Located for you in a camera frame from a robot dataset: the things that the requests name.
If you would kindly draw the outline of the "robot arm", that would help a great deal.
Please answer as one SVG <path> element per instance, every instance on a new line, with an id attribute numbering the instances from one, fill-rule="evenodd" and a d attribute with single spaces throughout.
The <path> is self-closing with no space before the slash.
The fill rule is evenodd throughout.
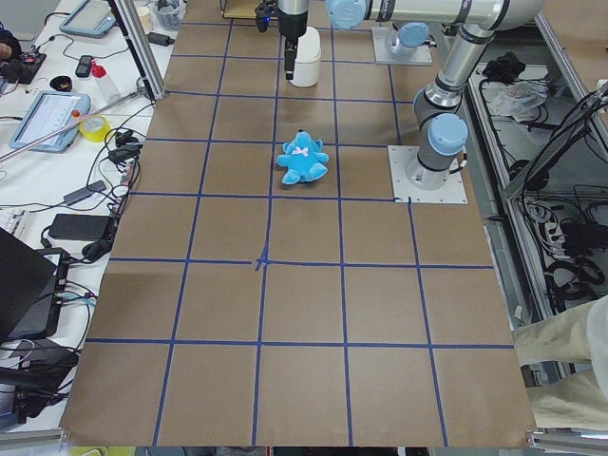
<path id="1" fill-rule="evenodd" d="M 393 22 L 385 46 L 389 53 L 398 54 L 417 49 L 429 37 L 429 26 L 424 22 Z"/>
<path id="2" fill-rule="evenodd" d="M 498 30 L 516 28 L 535 17 L 543 1 L 328 1 L 327 13 L 338 29 L 363 21 L 439 22 L 458 25 L 457 36 L 435 80 L 415 97 L 421 133 L 416 156 L 405 165 L 406 177 L 427 190 L 441 188 L 449 167 L 466 144 L 466 123 L 456 114 L 462 92 L 486 46 Z"/>

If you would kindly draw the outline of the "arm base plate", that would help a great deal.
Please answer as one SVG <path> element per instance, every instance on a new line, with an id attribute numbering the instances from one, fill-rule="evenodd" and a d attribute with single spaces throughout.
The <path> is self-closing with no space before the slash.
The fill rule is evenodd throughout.
<path id="1" fill-rule="evenodd" d="M 389 167 L 393 199 L 400 203 L 467 204 L 459 163 L 448 170 L 429 171 L 418 162 L 418 146 L 390 145 Z"/>
<path id="2" fill-rule="evenodd" d="M 385 65 L 430 66 L 428 25 L 407 23 L 399 28 L 372 29 L 375 62 Z"/>

